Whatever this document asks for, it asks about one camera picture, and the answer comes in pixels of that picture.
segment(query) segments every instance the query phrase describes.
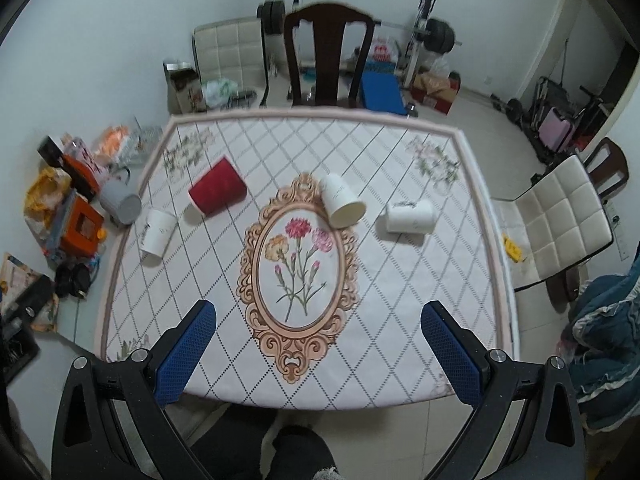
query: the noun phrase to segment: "red cup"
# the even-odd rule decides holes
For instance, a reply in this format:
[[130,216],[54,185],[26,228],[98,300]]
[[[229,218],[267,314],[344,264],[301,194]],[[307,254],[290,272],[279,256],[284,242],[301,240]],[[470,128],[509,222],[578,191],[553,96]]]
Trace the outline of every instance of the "red cup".
[[224,156],[191,187],[189,196],[196,209],[209,216],[244,199],[246,184]]

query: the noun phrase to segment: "dark brown wooden chair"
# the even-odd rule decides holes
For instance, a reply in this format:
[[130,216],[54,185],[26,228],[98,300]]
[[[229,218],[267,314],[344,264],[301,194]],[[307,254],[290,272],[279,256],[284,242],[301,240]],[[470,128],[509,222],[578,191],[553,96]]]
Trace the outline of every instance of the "dark brown wooden chair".
[[[593,159],[595,159],[598,154],[606,148],[609,149],[609,155],[607,155],[607,158],[589,171],[589,165],[593,162]],[[607,196],[619,190],[625,185],[625,182],[629,180],[629,166],[626,163],[625,154],[620,146],[613,142],[613,140],[609,139],[609,137],[605,137],[598,143],[595,150],[593,150],[593,153],[591,153],[587,160],[584,161],[584,167],[589,171],[589,178],[596,189],[598,189],[598,186],[609,180],[612,176],[616,174],[620,176],[619,181],[614,182],[611,186],[607,187],[607,189],[598,193],[600,200],[604,200]]]
[[[316,98],[315,101],[303,99],[300,91],[300,72],[298,58],[293,43],[293,29],[300,22],[311,22],[314,30],[314,47],[316,51]],[[349,97],[338,101],[338,77],[340,75],[340,53],[344,27],[348,23],[364,23],[367,30],[360,47],[360,55],[356,62]],[[341,4],[313,4],[288,14],[284,20],[284,46],[289,65],[291,94],[293,105],[307,106],[345,106],[357,107],[360,79],[364,72],[367,54],[373,40],[375,20],[368,14]]]

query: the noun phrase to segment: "wall outlet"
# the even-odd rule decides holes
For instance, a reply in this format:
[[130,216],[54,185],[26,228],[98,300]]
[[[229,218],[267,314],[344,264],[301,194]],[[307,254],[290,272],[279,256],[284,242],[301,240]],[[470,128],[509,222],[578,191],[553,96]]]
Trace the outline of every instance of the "wall outlet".
[[625,230],[622,226],[622,220],[620,219],[620,215],[616,211],[615,206],[611,200],[606,200],[603,204],[604,212],[609,219],[609,225],[611,225],[611,230],[613,231],[613,237],[616,241],[616,245],[618,246],[618,252],[620,253],[620,260],[626,260],[629,256],[629,246],[626,244]]

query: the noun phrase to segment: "gray mug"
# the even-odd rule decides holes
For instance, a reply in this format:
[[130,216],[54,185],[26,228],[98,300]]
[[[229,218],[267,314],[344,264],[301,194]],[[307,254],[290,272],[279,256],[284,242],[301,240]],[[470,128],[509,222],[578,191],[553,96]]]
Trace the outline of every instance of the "gray mug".
[[127,182],[112,176],[104,183],[98,195],[100,205],[114,223],[120,225],[133,224],[142,211],[142,200],[129,188]]

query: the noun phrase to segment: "oval floral medallion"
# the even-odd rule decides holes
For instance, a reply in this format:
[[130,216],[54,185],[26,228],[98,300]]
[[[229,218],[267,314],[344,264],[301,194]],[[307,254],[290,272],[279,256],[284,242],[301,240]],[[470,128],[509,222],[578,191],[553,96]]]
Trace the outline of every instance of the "oval floral medallion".
[[356,237],[332,230],[318,181],[302,173],[247,229],[238,295],[260,350],[295,383],[322,359],[358,302]]

